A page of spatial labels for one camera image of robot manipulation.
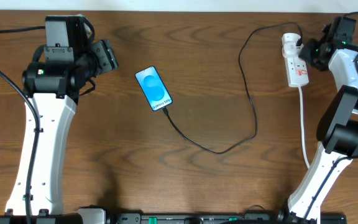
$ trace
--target table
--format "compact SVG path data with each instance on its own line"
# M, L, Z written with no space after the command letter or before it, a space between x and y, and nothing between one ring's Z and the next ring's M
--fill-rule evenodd
M0 11L0 29L40 26L46 15L83 13L96 40L109 39L118 71L95 80L82 96L68 134L63 170L65 211L102 205L115 212L242 213L259 204L278 210L298 187L306 167L300 141L299 98L289 88L281 36L295 26L256 33L242 55L255 103L257 137L227 154L203 152L153 112L134 74L154 65L174 103L170 115L191 139L220 151L254 132L252 109L237 64L256 28L296 21L304 42L320 38L335 14ZM354 40L358 43L358 23ZM21 86L21 74L45 31L0 35L0 69ZM336 94L330 72L309 68L305 86L308 157L316 152L316 127ZM0 214L16 179L25 109L0 78ZM358 161L336 181L324 212L344 212L358 223Z

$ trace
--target brown wooden surface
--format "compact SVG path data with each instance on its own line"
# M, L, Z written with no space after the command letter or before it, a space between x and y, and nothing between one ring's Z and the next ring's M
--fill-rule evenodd
M0 29L39 26L46 15L79 12L0 11ZM184 141L161 111L152 112L134 74L158 68L174 104L172 119L190 138L220 151L252 135L254 120L237 65L239 49L256 28L298 22L304 38L320 38L334 14L82 12L109 39L119 71L101 75L80 98L63 170L65 211L89 204L150 212L243 212L253 204L279 209L306 167L301 154L299 98L289 88L281 53L284 32L265 30L246 47L244 64L259 122L257 137L215 156ZM358 43L358 23L355 42ZM45 31L0 35L0 69L21 86ZM329 72L309 69L304 87L308 157L317 123L336 92ZM0 78L0 214L16 179L25 110ZM358 161L337 180L325 212L358 223Z

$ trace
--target phone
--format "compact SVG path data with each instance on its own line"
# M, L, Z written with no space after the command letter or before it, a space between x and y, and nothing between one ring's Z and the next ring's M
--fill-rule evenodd
M172 103L172 98L154 66L136 73L135 77L153 111Z

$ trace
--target blue phone screen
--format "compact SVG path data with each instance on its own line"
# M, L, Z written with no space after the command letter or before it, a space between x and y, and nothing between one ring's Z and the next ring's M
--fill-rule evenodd
M172 103L171 96L154 66L136 73L135 76L152 110L157 111Z

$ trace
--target power strip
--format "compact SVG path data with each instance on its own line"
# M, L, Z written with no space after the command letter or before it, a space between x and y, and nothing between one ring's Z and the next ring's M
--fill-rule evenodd
M288 86L298 87L309 83L308 69L306 62L298 57L303 44L299 47L296 42L301 38L298 34L287 33L282 37L283 56L287 70Z

